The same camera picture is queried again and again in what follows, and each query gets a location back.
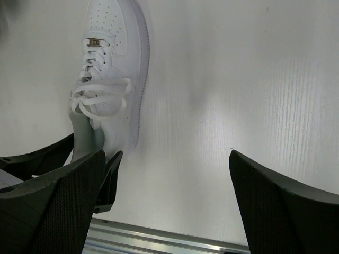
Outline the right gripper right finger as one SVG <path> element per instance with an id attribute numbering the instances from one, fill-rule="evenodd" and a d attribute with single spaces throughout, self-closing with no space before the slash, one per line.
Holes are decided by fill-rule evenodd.
<path id="1" fill-rule="evenodd" d="M 229 170 L 251 253 L 338 253 L 338 195 L 233 150 Z"/>

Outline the white sneaker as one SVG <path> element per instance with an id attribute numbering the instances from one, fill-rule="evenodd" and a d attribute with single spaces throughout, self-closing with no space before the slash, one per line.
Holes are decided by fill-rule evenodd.
<path id="1" fill-rule="evenodd" d="M 136 1 L 90 1 L 81 71 L 69 94 L 72 161 L 103 149 L 107 159 L 138 142 L 149 68 L 149 35 Z"/>

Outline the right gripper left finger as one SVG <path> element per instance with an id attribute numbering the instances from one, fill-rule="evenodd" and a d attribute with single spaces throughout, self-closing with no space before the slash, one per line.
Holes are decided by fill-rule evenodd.
<path id="1" fill-rule="evenodd" d="M 104 167 L 98 150 L 1 189 L 1 253 L 82 253 Z"/>

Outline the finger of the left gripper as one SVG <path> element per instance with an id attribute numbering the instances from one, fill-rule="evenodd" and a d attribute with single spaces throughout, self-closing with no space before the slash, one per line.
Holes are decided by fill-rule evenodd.
<path id="1" fill-rule="evenodd" d="M 74 135 L 40 150 L 19 156 L 1 157 L 1 169 L 22 181 L 60 168 L 74 147 Z"/>
<path id="2" fill-rule="evenodd" d="M 117 193 L 118 170 L 120 167 L 122 151 L 118 151 L 105 165 L 104 181 L 100 188 L 94 213 L 104 213 L 111 210 Z"/>

